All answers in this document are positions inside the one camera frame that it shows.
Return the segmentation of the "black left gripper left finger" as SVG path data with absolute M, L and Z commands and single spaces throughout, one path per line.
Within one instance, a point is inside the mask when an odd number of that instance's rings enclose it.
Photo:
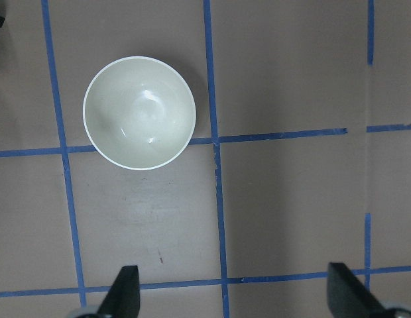
M 98 317 L 136 318 L 140 308 L 138 266 L 124 266 L 120 269 L 96 315 Z

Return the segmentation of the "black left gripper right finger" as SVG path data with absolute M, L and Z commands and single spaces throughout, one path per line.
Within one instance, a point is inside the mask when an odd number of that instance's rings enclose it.
M 376 297 L 342 262 L 327 267 L 327 305 L 335 318 L 391 317 Z

